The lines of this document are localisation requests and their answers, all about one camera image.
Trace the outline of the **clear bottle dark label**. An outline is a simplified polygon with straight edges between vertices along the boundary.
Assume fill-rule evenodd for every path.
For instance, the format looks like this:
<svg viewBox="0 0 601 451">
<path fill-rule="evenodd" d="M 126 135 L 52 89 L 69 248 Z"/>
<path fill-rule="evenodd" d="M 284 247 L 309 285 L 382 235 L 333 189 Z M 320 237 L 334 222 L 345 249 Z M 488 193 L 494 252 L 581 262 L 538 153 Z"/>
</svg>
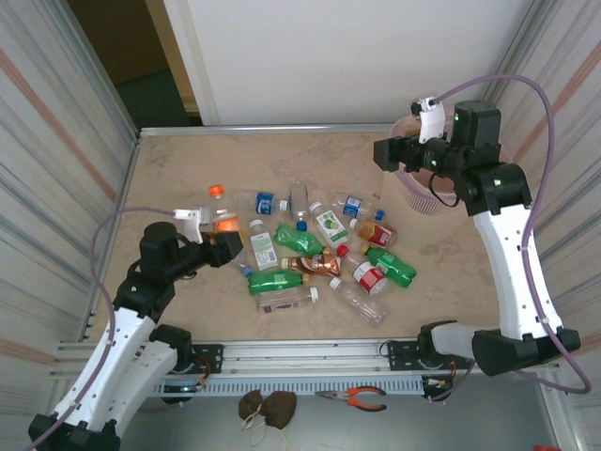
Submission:
<svg viewBox="0 0 601 451">
<path fill-rule="evenodd" d="M 256 310 L 270 314 L 295 310 L 316 304 L 319 301 L 315 287 L 295 287 L 259 293 L 255 296 Z"/>
</svg>

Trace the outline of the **white-label bottle white cap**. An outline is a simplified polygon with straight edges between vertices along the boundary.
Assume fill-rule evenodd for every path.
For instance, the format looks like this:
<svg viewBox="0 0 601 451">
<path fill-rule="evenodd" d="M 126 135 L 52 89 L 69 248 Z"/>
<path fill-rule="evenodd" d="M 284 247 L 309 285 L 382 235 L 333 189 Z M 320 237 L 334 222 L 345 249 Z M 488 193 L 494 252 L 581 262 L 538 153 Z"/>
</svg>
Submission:
<svg viewBox="0 0 601 451">
<path fill-rule="evenodd" d="M 278 257 L 273 246 L 271 235 L 260 219 L 254 219 L 249 223 L 250 242 L 252 245 L 257 269 L 260 271 L 270 270 L 278 266 Z"/>
</svg>

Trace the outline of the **brown shiny plastic bottle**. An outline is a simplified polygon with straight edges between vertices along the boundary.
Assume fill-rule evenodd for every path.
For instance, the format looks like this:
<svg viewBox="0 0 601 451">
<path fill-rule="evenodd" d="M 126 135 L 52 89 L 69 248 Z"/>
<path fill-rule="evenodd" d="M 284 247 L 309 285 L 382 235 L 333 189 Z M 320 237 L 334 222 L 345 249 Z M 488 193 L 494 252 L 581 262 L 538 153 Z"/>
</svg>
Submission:
<svg viewBox="0 0 601 451">
<path fill-rule="evenodd" d="M 311 257 L 283 257 L 280 261 L 280 267 L 283 270 L 316 276 L 341 276 L 341 260 L 334 255 L 319 254 Z"/>
</svg>

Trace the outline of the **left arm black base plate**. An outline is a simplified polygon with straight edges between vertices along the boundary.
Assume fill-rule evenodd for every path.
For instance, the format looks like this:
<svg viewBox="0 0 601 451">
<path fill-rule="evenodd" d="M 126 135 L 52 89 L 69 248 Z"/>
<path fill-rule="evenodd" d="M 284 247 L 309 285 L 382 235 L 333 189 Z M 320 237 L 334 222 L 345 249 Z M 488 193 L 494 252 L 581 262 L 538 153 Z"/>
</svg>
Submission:
<svg viewBox="0 0 601 451">
<path fill-rule="evenodd" d="M 197 374 L 220 374 L 223 365 L 222 344 L 193 344 L 192 370 Z"/>
</svg>

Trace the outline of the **clear unlabelled bottle white cap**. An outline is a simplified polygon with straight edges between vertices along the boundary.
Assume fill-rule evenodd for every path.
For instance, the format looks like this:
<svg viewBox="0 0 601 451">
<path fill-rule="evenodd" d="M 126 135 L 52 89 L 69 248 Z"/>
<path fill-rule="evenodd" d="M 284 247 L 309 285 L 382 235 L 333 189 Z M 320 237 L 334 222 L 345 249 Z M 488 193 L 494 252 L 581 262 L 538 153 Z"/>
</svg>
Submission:
<svg viewBox="0 0 601 451">
<path fill-rule="evenodd" d="M 351 308 L 367 323 L 377 326 L 386 319 L 387 312 L 384 307 L 377 301 L 372 300 L 356 284 L 333 277 L 329 282 L 329 286 L 337 300 Z"/>
</svg>

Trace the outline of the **white door frame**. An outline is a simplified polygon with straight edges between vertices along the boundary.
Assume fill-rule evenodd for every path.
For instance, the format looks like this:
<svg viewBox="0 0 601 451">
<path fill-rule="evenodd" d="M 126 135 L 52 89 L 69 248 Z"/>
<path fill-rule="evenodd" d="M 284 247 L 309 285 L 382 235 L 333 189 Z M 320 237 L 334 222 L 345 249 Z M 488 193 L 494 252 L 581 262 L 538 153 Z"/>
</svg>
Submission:
<svg viewBox="0 0 601 451">
<path fill-rule="evenodd" d="M 185 106 L 195 104 L 205 126 L 221 124 L 200 38 L 193 21 L 192 0 L 162 0 L 169 23 L 165 56 Z"/>
</svg>

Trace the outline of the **lime-print white label bottle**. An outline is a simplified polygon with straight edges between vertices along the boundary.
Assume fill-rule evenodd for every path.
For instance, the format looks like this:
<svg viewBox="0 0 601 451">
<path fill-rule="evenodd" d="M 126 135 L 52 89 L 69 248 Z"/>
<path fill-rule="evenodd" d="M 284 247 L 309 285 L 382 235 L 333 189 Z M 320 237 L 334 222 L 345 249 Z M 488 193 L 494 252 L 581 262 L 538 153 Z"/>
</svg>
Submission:
<svg viewBox="0 0 601 451">
<path fill-rule="evenodd" d="M 310 205 L 309 211 L 318 231 L 331 249 L 348 242 L 348 231 L 331 208 L 316 201 Z"/>
</svg>

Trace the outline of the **clear bottle orange cap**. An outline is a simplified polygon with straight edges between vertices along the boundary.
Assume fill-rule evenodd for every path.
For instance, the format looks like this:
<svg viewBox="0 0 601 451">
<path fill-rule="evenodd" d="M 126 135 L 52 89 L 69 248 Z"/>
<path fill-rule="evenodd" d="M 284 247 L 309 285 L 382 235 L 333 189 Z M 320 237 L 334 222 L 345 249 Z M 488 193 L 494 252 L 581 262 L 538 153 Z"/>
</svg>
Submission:
<svg viewBox="0 0 601 451">
<path fill-rule="evenodd" d="M 240 232 L 239 211 L 236 208 L 234 200 L 222 184 L 210 186 L 209 209 L 210 223 L 217 233 L 222 232 Z"/>
</svg>

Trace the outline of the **orange-handled pliers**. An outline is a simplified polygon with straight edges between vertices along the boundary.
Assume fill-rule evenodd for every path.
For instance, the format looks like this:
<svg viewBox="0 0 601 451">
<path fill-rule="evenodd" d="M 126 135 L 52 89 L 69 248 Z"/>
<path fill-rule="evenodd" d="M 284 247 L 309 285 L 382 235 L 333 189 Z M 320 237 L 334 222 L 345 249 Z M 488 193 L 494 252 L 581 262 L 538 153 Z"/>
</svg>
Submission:
<svg viewBox="0 0 601 451">
<path fill-rule="evenodd" d="M 348 388 L 344 391 L 317 391 L 316 395 L 319 397 L 325 397 L 333 400 L 343 400 L 348 406 L 359 409 L 363 412 L 383 412 L 387 409 L 385 404 L 365 404 L 356 398 L 356 395 L 363 394 L 374 394 L 379 396 L 386 396 L 386 392 L 375 386 L 359 386 Z"/>
</svg>

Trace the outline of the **blue-label bottle white cap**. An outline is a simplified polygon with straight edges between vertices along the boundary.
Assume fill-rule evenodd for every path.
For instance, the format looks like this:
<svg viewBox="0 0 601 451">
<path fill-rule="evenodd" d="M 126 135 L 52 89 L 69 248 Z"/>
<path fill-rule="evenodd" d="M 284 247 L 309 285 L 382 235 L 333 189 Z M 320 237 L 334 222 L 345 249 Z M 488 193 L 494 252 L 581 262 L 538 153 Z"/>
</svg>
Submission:
<svg viewBox="0 0 601 451">
<path fill-rule="evenodd" d="M 236 190 L 233 202 L 237 209 L 247 214 L 272 215 L 288 208 L 288 200 L 272 192 Z"/>
</svg>

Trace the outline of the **clear bottle light-blue cap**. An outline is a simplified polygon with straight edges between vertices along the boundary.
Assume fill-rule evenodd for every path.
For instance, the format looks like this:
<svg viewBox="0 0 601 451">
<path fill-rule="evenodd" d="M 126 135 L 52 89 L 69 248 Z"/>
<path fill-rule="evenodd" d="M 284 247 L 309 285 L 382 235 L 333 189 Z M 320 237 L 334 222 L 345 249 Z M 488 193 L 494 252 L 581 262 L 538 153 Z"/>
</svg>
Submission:
<svg viewBox="0 0 601 451">
<path fill-rule="evenodd" d="M 248 278 L 251 274 L 254 273 L 254 268 L 252 266 L 250 255 L 245 248 L 243 248 L 238 253 L 238 255 L 232 260 L 232 265 L 245 278 Z"/>
</svg>

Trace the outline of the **pink trash bin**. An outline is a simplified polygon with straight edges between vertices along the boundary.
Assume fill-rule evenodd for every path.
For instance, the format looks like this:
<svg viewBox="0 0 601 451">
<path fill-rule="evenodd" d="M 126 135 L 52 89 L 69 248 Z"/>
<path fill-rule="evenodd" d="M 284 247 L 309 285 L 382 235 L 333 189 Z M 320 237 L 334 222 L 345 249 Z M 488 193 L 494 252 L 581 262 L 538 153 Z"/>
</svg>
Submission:
<svg viewBox="0 0 601 451">
<path fill-rule="evenodd" d="M 398 119 L 391 131 L 390 137 L 418 136 L 421 124 L 412 117 Z M 400 181 L 401 192 L 408 201 L 409 206 L 426 216 L 439 216 L 451 211 L 455 202 L 454 184 L 449 179 L 435 176 L 429 183 L 433 173 L 426 169 L 419 172 L 407 173 L 405 166 L 399 164 L 395 175 Z"/>
</svg>

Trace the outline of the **brown cloth pouch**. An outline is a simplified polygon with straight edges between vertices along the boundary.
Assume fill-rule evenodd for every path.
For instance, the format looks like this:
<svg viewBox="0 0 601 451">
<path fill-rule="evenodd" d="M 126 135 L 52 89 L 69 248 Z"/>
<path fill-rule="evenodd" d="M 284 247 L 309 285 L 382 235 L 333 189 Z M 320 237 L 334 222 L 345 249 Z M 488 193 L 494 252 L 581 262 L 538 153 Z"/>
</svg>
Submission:
<svg viewBox="0 0 601 451">
<path fill-rule="evenodd" d="M 283 429 L 291 421 L 297 408 L 297 395 L 293 392 L 275 391 L 262 403 L 260 414 L 268 427 Z"/>
<path fill-rule="evenodd" d="M 259 390 L 253 390 L 245 394 L 239 401 L 239 418 L 242 420 L 254 418 L 257 415 L 265 416 L 266 414 L 265 399 Z"/>
</svg>

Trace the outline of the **orange-red label bottle white cap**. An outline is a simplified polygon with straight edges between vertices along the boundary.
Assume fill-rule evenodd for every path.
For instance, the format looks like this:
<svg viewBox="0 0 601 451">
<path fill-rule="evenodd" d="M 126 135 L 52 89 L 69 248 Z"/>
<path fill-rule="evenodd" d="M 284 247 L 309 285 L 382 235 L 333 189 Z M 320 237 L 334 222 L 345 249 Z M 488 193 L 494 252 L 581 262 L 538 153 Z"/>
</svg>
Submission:
<svg viewBox="0 0 601 451">
<path fill-rule="evenodd" d="M 349 221 L 349 227 L 361 240 L 381 248 L 393 245 L 397 237 L 397 232 L 392 227 L 371 219 L 353 218 Z"/>
</svg>

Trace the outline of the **red-label bottle red cap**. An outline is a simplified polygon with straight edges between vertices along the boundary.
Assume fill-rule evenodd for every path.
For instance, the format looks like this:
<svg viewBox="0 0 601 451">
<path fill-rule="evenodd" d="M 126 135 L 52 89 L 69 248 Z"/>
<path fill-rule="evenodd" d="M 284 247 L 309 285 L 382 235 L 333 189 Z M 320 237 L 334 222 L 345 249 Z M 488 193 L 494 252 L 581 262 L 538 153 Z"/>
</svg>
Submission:
<svg viewBox="0 0 601 451">
<path fill-rule="evenodd" d="M 378 296 L 388 289 L 388 280 L 381 270 L 374 266 L 369 259 L 342 244 L 336 249 L 336 254 L 344 260 L 344 266 L 350 271 L 352 278 L 370 296 Z"/>
</svg>

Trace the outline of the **clear ribbed bottle blue cap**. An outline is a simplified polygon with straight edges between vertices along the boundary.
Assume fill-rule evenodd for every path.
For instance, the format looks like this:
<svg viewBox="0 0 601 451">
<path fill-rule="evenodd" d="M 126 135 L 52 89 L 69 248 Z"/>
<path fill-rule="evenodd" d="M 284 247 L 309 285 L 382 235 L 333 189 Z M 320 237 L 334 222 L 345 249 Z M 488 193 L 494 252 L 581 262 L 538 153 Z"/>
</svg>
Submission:
<svg viewBox="0 0 601 451">
<path fill-rule="evenodd" d="M 309 217 L 308 191 L 305 183 L 294 181 L 290 185 L 289 210 L 291 217 L 300 231 L 307 230 Z"/>
</svg>

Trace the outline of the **green plastic bottle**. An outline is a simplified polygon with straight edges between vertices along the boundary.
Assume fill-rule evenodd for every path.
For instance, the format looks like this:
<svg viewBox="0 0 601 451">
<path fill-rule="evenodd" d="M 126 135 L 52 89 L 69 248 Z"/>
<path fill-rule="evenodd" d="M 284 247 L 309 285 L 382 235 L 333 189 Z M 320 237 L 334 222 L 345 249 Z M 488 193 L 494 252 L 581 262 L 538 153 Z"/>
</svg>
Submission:
<svg viewBox="0 0 601 451">
<path fill-rule="evenodd" d="M 322 244 L 317 237 L 288 224 L 279 224 L 273 239 L 277 244 L 307 257 L 331 253 L 331 248 Z"/>
</svg>

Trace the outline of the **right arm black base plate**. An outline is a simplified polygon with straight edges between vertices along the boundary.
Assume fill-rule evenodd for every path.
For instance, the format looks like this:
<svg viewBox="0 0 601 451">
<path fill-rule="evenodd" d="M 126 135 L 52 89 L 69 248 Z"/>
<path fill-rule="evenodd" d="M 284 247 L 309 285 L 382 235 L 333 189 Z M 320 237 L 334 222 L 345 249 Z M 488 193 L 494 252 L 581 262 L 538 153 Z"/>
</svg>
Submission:
<svg viewBox="0 0 601 451">
<path fill-rule="evenodd" d="M 378 349 L 381 356 L 389 362 L 391 371 L 451 370 L 468 369 L 470 361 L 463 357 L 442 355 L 432 361 L 425 361 L 418 342 L 413 340 L 386 340 Z"/>
</svg>

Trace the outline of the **aluminium table back rail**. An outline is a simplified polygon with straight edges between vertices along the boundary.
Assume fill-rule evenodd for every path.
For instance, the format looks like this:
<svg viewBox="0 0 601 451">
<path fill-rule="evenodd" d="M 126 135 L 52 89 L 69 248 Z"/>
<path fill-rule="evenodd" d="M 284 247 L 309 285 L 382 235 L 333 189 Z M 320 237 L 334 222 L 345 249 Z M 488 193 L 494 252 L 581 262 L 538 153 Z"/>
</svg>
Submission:
<svg viewBox="0 0 601 451">
<path fill-rule="evenodd" d="M 140 137 L 211 136 L 248 134 L 308 134 L 308 133 L 388 133 L 392 123 L 301 124 L 301 125 L 236 125 L 207 127 L 156 127 L 143 128 Z"/>
</svg>

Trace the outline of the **small blue-label bottle blue cap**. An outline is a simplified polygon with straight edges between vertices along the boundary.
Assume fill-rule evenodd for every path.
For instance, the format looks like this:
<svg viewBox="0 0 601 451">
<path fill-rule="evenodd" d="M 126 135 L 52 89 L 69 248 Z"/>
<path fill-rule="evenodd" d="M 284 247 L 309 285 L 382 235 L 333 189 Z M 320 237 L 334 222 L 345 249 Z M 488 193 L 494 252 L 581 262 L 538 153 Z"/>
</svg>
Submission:
<svg viewBox="0 0 601 451">
<path fill-rule="evenodd" d="M 332 204 L 339 209 L 343 215 L 353 219 L 382 221 L 385 217 L 385 211 L 379 207 L 378 202 L 359 198 L 351 194 L 333 194 Z"/>
</svg>

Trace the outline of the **aluminium mounting rail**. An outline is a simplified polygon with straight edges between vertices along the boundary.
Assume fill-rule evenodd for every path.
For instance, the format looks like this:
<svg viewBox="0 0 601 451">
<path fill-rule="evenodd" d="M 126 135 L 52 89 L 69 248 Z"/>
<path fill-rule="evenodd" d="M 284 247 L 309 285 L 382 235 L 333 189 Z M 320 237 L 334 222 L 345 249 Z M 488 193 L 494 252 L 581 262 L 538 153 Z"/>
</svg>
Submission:
<svg viewBox="0 0 601 451">
<path fill-rule="evenodd" d="M 223 365 L 217 377 L 291 377 L 376 375 L 391 372 L 445 374 L 465 370 L 391 371 L 378 349 L 387 339 L 223 341 Z"/>
</svg>

